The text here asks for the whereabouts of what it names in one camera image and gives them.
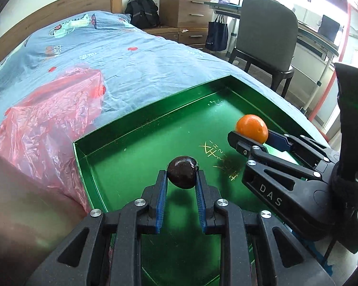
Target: black tote bag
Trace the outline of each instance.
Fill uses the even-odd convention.
[[[223,51],[227,48],[228,27],[224,16],[218,15],[208,23],[208,36],[205,47],[210,51]]]

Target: pink plastic bag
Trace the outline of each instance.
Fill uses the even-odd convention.
[[[90,131],[101,113],[104,93],[100,70],[79,67],[35,89],[7,110],[0,125],[0,154],[88,212],[72,142]]]

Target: orange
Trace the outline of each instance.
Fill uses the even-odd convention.
[[[260,144],[264,144],[268,139],[268,128],[264,121],[256,115],[245,115],[236,123],[235,130]]]

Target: wooden dresser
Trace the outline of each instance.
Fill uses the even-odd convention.
[[[188,45],[204,52],[210,52],[205,48],[205,41],[208,35],[207,28],[175,28],[170,26],[160,26],[157,28],[144,29],[143,31],[155,36],[161,36],[166,40]]]
[[[205,42],[212,10],[204,4],[205,1],[210,0],[160,0],[159,18],[162,26],[144,31],[209,52]]]

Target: dark round fruit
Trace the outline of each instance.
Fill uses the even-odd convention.
[[[199,164],[194,158],[179,156],[169,163],[167,177],[175,186],[190,189],[196,185],[197,170],[199,170]]]

